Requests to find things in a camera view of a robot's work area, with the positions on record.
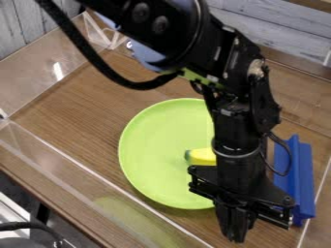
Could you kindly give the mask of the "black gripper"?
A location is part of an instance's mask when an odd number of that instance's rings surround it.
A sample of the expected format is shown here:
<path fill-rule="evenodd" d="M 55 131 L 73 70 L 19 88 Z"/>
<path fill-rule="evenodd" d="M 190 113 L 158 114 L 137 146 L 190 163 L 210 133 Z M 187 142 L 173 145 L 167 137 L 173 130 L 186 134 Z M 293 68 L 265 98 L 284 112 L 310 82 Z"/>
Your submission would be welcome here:
<path fill-rule="evenodd" d="M 243 243 L 258 219 L 290 229 L 294 198 L 274 185 L 262 158 L 225 159 L 217 166 L 190 165 L 189 190 L 213 201 L 230 241 Z"/>

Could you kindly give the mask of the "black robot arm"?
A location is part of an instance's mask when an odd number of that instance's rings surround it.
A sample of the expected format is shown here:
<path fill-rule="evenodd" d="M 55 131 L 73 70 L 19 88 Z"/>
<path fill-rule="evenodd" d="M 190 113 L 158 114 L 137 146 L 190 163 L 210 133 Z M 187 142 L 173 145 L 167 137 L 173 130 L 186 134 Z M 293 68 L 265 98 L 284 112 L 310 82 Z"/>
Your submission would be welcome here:
<path fill-rule="evenodd" d="M 269 179 L 267 160 L 281 106 L 270 89 L 270 67 L 257 44 L 211 14 L 206 0 L 77 0 L 114 23 L 133 41 L 138 60 L 158 76 L 126 79 L 105 62 L 54 0 L 34 0 L 74 45 L 117 84 L 150 90 L 186 78 L 213 118 L 217 163 L 190 165 L 189 189 L 214 202 L 223 235 L 246 239 L 258 220 L 292 225 L 294 198 Z"/>

